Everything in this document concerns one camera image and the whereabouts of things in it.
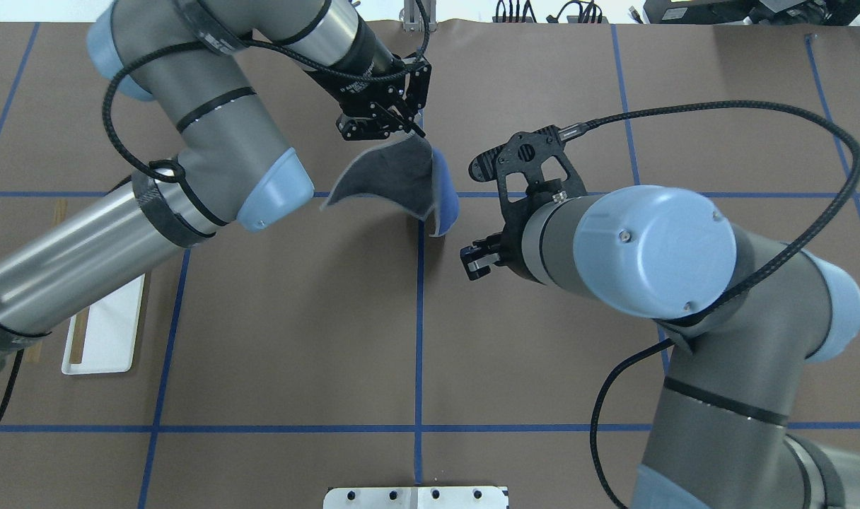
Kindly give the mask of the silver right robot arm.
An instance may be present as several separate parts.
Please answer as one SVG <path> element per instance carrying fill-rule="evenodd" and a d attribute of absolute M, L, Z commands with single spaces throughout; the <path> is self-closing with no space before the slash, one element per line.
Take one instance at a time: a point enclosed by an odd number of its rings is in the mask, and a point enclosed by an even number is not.
<path fill-rule="evenodd" d="M 860 331 L 860 288 L 837 265 L 734 225 L 683 188 L 552 199 L 461 251 L 654 321 L 672 348 L 630 508 L 860 508 L 860 455 L 792 434 L 806 365 Z"/>

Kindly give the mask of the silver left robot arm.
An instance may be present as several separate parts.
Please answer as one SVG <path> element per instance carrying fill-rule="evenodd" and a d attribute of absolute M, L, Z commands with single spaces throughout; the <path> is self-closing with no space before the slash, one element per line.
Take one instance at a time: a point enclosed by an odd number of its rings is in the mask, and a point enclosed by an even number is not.
<path fill-rule="evenodd" d="M 0 260 L 0 371 L 14 352 L 179 251 L 239 222 L 259 231 L 314 187 L 236 62 L 261 47 L 294 61 L 339 103 L 347 141 L 421 133 L 424 33 L 392 54 L 348 1 L 115 1 L 91 26 L 88 52 L 110 78 L 101 119 L 133 167 L 126 183 Z M 185 142 L 145 163 L 117 138 L 111 100 L 155 100 Z"/>

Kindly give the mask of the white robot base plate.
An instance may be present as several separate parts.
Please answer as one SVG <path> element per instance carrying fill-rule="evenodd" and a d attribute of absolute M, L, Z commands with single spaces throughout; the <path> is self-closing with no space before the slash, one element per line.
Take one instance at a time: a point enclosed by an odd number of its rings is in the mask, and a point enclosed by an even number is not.
<path fill-rule="evenodd" d="M 327 491 L 323 508 L 509 508 L 500 486 L 337 487 Z"/>

